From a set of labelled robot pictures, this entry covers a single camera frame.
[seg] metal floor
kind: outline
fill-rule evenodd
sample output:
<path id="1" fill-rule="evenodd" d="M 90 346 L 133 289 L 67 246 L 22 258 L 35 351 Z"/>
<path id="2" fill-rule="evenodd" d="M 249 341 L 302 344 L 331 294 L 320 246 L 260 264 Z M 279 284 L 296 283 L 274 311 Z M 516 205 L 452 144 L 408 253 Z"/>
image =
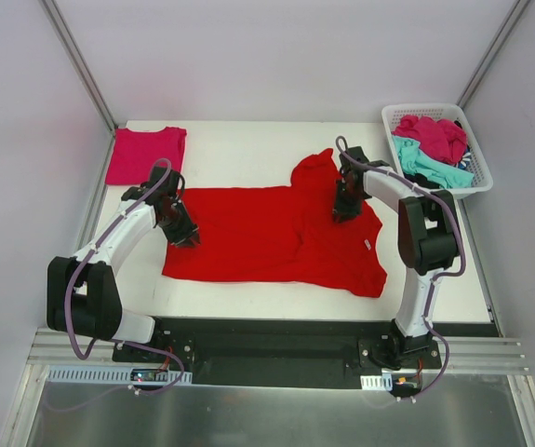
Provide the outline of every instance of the metal floor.
<path id="1" fill-rule="evenodd" d="M 107 386 L 46 385 L 56 408 Z M 415 404 L 385 392 L 177 386 L 153 397 L 119 389 L 75 412 L 42 404 L 29 446 L 525 446 L 505 376 L 446 375 Z"/>

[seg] white table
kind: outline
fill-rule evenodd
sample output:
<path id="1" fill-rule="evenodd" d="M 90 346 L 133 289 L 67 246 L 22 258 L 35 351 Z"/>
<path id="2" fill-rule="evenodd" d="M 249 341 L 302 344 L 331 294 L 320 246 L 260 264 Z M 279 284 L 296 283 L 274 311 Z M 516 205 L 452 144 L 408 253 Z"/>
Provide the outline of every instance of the white table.
<path id="1" fill-rule="evenodd" d="M 288 185 L 292 169 L 306 156 L 332 147 L 338 135 L 344 135 L 350 145 L 361 145 L 370 160 L 392 163 L 380 124 L 127 123 L 129 129 L 136 131 L 156 131 L 165 126 L 188 131 L 182 174 L 190 188 Z M 339 165 L 337 154 L 335 161 Z M 99 224 L 110 219 L 126 189 L 107 188 Z M 388 278 L 381 298 L 357 297 L 348 291 L 302 283 L 226 284 L 167 278 L 161 275 L 166 240 L 158 229 L 141 240 L 117 276 L 123 307 L 163 317 L 390 320 L 399 307 L 406 274 L 397 252 L 397 216 L 378 199 L 372 198 L 368 204 L 382 221 L 377 253 Z M 460 278 L 444 280 L 434 320 L 489 322 L 470 243 L 467 235 L 462 235 L 467 269 Z"/>

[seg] metal frame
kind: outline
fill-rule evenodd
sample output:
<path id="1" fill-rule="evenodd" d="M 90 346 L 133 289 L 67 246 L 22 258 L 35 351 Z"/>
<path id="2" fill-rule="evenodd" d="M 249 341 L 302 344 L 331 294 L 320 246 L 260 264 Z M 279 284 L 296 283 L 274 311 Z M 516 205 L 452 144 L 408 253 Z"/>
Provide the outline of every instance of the metal frame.
<path id="1" fill-rule="evenodd" d="M 89 71 L 89 67 L 87 67 L 83 54 L 81 54 L 81 50 L 76 44 L 66 20 L 62 17 L 59 6 L 56 4 L 55 0 L 39 0 L 39 2 L 42 5 L 44 12 L 46 12 L 47 17 L 50 19 L 52 27 L 59 37 L 62 46 L 66 50 L 66 54 L 71 60 L 77 75 L 81 79 L 81 82 L 83 82 L 83 87 L 85 87 L 89 98 L 93 101 L 93 104 L 98 110 L 98 113 L 108 130 L 114 135 L 114 130 L 118 125 L 108 108 L 108 104 L 103 99 L 103 96 L 101 96 L 98 84 Z"/>
<path id="2" fill-rule="evenodd" d="M 526 443 L 529 447 L 535 447 L 534 380 L 531 375 L 510 375 L 508 380 Z"/>
<path id="3" fill-rule="evenodd" d="M 114 143 L 116 142 L 116 137 L 113 135 L 110 140 L 110 145 L 106 151 L 103 164 L 101 165 L 101 170 L 98 175 L 98 180 L 96 181 L 95 188 L 87 204 L 87 215 L 83 222 L 81 230 L 79 230 L 79 236 L 74 249 L 77 251 L 82 248 L 89 240 L 95 236 L 96 226 L 98 224 L 98 219 L 100 218 L 101 208 L 103 206 L 104 198 L 106 198 L 106 172 L 108 172 L 108 167 L 110 166 L 110 159 L 112 151 L 114 150 Z"/>
<path id="4" fill-rule="evenodd" d="M 0 445 L 24 447 L 27 444 L 48 371 L 47 365 L 28 361 Z"/>
<path id="5" fill-rule="evenodd" d="M 497 59 L 499 53 L 501 53 L 504 48 L 507 39 L 513 32 L 515 26 L 519 23 L 524 13 L 528 9 L 529 4 L 532 0 L 515 0 L 513 6 L 507 13 L 499 31 L 494 35 L 490 46 L 488 47 L 486 53 L 482 57 L 482 60 L 478 63 L 478 66 L 475 68 L 472 77 L 468 81 L 468 84 L 465 86 L 463 93 L 457 101 L 462 109 L 468 105 L 468 102 L 474 97 L 476 91 L 480 87 L 483 79 L 486 77 L 490 66 Z"/>
<path id="6" fill-rule="evenodd" d="M 463 200 L 458 200 L 458 208 L 460 209 L 461 219 L 463 221 L 462 230 L 465 231 L 465 234 L 468 236 L 468 240 L 470 241 L 470 248 L 472 250 L 472 257 L 474 258 L 475 269 L 478 272 L 478 277 L 480 278 L 482 295 L 487 303 L 488 316 L 490 317 L 490 321 L 496 326 L 499 335 L 503 336 L 504 332 L 502 331 L 501 326 L 501 309 L 492 301 L 492 295 L 488 289 L 487 277 L 484 273 L 484 269 L 482 268 L 482 263 L 480 262 L 478 247 L 475 243 L 475 237 L 472 231 L 472 226 L 470 225 L 470 219 L 468 218 L 467 207 Z"/>
<path id="7" fill-rule="evenodd" d="M 55 0 L 39 0 L 42 8 L 50 19 L 60 42 L 65 48 L 77 75 L 82 80 L 87 94 L 94 102 L 100 113 L 101 119 L 109 131 L 114 135 L 118 128 L 106 101 L 103 99 L 100 89 L 87 67 L 85 59 L 76 44 L 74 37 L 62 17 Z M 486 76 L 490 66 L 496 60 L 504 47 L 513 29 L 523 17 L 531 0 L 516 0 L 500 29 L 495 34 L 481 62 L 476 67 L 471 79 L 459 98 L 458 105 L 465 107 L 474 96 L 482 80 Z M 88 213 L 83 227 L 79 233 L 77 246 L 82 246 L 90 240 L 95 231 L 97 220 L 100 216 L 101 206 L 105 197 L 106 186 L 103 182 L 107 170 L 110 154 L 114 145 L 114 138 L 108 148 L 103 167 L 88 204 Z M 483 292 L 488 303 L 488 310 L 498 330 L 500 314 L 490 299 L 488 286 L 484 277 L 475 249 L 475 240 L 472 237 L 470 225 L 467 221 L 467 212 L 462 203 L 459 204 L 464 219 L 464 230 L 470 236 L 476 268 L 480 274 Z M 451 374 L 499 374 L 507 375 L 512 388 L 515 406 L 519 415 L 521 426 L 524 430 L 528 445 L 535 446 L 535 386 L 529 373 L 528 359 L 526 358 L 521 343 L 516 339 L 507 338 L 472 338 L 472 337 L 449 337 L 451 346 L 451 358 L 448 373 Z M 78 337 L 80 345 L 85 345 L 88 339 Z M 37 405 L 42 395 L 43 387 L 49 372 L 49 365 L 103 365 L 112 368 L 113 365 L 148 366 L 147 363 L 113 363 L 112 354 L 114 344 L 98 342 L 92 351 L 91 357 L 83 362 L 74 357 L 74 353 L 67 340 L 66 334 L 50 330 L 37 332 L 27 365 L 20 381 L 20 388 L 11 407 L 10 417 L 2 438 L 2 445 L 19 447 L 24 446 L 29 439 L 30 431 L 36 415 Z M 443 346 L 439 347 L 440 354 L 444 353 Z"/>

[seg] red t-shirt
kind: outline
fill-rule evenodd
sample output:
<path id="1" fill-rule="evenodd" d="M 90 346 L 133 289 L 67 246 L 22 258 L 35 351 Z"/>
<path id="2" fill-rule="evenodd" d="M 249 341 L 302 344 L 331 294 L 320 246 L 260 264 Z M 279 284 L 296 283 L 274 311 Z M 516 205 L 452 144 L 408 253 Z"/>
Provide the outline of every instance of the red t-shirt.
<path id="1" fill-rule="evenodd" d="M 187 189 L 184 204 L 201 245 L 168 247 L 163 274 L 213 282 L 307 282 L 379 297 L 387 274 L 377 259 L 381 221 L 364 202 L 344 223 L 332 217 L 332 149 L 308 156 L 291 186 Z"/>

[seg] pink t-shirt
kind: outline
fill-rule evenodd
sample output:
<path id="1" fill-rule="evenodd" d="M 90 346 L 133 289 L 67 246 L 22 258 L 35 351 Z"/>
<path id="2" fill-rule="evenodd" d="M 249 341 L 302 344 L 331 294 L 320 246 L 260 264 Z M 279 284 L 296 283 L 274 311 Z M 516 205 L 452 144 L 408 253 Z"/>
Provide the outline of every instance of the pink t-shirt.
<path id="1" fill-rule="evenodd" d="M 158 158 L 167 158 L 181 172 L 186 129 L 164 128 L 157 132 L 116 130 L 116 142 L 106 184 L 139 184 L 149 180 Z"/>
<path id="2" fill-rule="evenodd" d="M 468 143 L 465 132 L 455 123 L 448 119 L 435 122 L 429 116 L 406 115 L 392 133 L 420 142 L 420 148 L 426 155 L 452 166 L 461 161 Z"/>

